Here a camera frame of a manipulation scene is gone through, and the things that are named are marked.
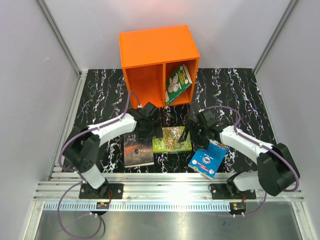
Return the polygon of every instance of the gray wall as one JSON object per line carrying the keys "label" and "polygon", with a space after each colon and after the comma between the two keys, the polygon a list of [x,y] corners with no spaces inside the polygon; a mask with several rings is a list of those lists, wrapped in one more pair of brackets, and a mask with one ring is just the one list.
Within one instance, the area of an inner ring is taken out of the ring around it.
{"label": "gray wall", "polygon": [[288,145],[320,238],[320,1],[301,0],[257,74],[276,136]]}
{"label": "gray wall", "polygon": [[200,53],[200,68],[253,68],[290,0],[45,2],[85,70],[121,68],[121,32],[184,24]]}
{"label": "gray wall", "polygon": [[21,239],[76,74],[35,0],[0,5],[0,239]]}

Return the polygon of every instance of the black marble tabletop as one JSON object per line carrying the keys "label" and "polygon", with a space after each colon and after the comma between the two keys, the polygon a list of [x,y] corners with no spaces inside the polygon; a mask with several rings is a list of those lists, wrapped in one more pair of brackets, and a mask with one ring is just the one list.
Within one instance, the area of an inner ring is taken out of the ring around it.
{"label": "black marble tabletop", "polygon": [[[90,69],[78,106],[75,125],[85,127],[120,115],[125,107],[128,91],[121,69]],[[191,104],[160,109],[163,127],[184,126],[188,114],[214,105],[238,110],[242,120],[239,128],[269,143],[275,143],[274,134],[262,101],[262,96],[250,68],[199,68]],[[227,118],[231,123],[236,116],[229,110],[216,109],[215,117]],[[154,165],[124,167],[124,139],[118,136],[99,150],[97,166],[104,173],[194,173],[188,168],[194,151],[153,154]],[[248,157],[229,148],[218,172],[247,172],[257,169]]]}

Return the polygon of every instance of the metal floor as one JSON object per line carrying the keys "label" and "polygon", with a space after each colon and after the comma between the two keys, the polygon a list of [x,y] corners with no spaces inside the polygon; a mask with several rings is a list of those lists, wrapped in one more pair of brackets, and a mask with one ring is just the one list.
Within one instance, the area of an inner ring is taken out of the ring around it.
{"label": "metal floor", "polygon": [[[248,212],[257,203],[247,204]],[[63,211],[64,225],[86,212]],[[258,214],[246,217],[221,217],[215,212],[132,212],[109,211],[102,216],[103,228],[94,239],[101,240],[302,240],[293,207],[287,202],[267,202]],[[36,240],[71,240],[61,231],[57,212],[44,210]],[[67,229],[86,237],[93,234],[99,221],[93,216],[81,218]]]}

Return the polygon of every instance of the book cover illustration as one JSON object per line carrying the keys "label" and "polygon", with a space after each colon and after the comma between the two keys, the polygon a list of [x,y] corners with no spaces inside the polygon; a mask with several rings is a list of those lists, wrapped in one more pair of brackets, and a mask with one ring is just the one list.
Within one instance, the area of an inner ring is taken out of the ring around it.
{"label": "book cover illustration", "polygon": [[227,145],[218,143],[217,141],[210,141],[208,150],[197,150],[188,166],[212,180],[216,175],[228,148]]}
{"label": "book cover illustration", "polygon": [[165,82],[165,104],[171,104],[191,85],[192,80],[188,68],[181,64]]}
{"label": "book cover illustration", "polygon": [[135,133],[124,134],[124,167],[140,167],[154,164],[154,153],[151,140],[137,142]]}
{"label": "book cover illustration", "polygon": [[184,126],[163,127],[163,138],[152,139],[152,148],[154,153],[170,153],[191,151],[192,144],[190,140],[190,134],[188,134],[186,141],[178,142],[182,135]]}

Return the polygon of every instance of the orange bookshelf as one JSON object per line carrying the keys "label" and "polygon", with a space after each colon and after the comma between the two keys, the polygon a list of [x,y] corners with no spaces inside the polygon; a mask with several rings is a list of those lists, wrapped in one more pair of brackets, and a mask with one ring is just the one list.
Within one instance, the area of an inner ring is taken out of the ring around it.
{"label": "orange bookshelf", "polygon": [[[166,80],[181,64],[187,66],[192,86],[170,105],[192,101],[200,56],[187,25],[122,32],[119,44],[126,87],[136,92],[142,106],[166,106]],[[130,101],[138,107],[134,96]]]}

